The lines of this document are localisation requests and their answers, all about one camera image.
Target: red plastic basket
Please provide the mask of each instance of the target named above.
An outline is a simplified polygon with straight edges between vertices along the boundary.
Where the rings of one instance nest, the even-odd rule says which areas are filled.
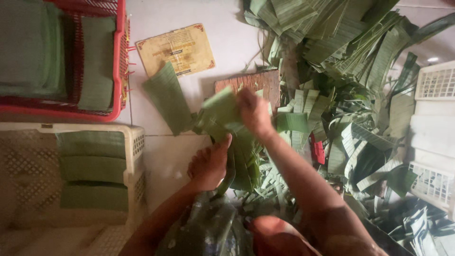
[[[48,0],[73,17],[76,24],[74,46],[74,87],[67,101],[50,101],[36,98],[0,97],[0,111],[48,115],[61,118],[87,119],[97,122],[115,120],[126,106],[128,85],[129,21],[125,13],[125,0]],[[112,112],[88,111],[77,108],[84,79],[84,35],[81,17],[106,17],[116,19],[114,34],[113,106]]]

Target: plastic crate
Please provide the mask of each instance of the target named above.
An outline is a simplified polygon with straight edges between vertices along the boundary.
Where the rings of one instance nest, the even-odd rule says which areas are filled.
[[[115,120],[126,106],[128,86],[128,43],[129,21],[126,18],[125,0],[48,0],[55,3],[66,14],[73,17],[76,24],[74,49],[74,87],[67,101],[51,101],[37,98],[0,97],[0,111],[25,114],[48,115],[60,118],[77,118],[97,122]],[[113,65],[113,107],[112,112],[88,111],[77,108],[84,79],[84,41],[81,17],[113,16],[116,19],[114,34]]]
[[[124,134],[127,213],[60,208],[63,182],[54,133],[74,131]],[[0,255],[117,255],[147,212],[143,148],[141,127],[0,123]]]
[[[455,221],[455,172],[410,162],[409,170],[418,177],[411,186],[411,193],[447,212]]]
[[[424,67],[419,72],[416,100],[455,99],[455,61]]]

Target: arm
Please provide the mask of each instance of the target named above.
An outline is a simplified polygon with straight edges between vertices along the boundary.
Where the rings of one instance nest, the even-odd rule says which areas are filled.
[[[203,191],[197,182],[190,181],[147,217],[125,244],[119,256],[154,255],[159,242],[172,224],[180,218],[185,208],[193,203],[196,195]]]
[[[223,142],[199,150],[193,156],[188,166],[192,180],[146,218],[125,244],[120,256],[154,255],[160,241],[194,198],[203,191],[214,190],[224,178],[231,141],[232,136],[228,134]]]
[[[238,104],[245,126],[267,148],[321,245],[335,235],[355,236],[374,243],[338,193],[275,131],[268,114],[268,102],[243,89]]]

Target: person's right hand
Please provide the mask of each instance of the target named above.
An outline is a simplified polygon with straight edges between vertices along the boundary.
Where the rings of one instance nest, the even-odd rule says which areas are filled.
[[[268,113],[268,101],[243,88],[237,95],[238,107],[245,126],[264,141],[275,132]]]

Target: person's left hand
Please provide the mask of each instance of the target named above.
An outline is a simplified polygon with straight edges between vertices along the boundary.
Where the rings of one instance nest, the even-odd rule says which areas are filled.
[[[232,142],[232,135],[228,133],[221,143],[199,150],[193,156],[187,174],[192,182],[197,183],[203,190],[214,190],[226,176],[226,162],[228,148]]]

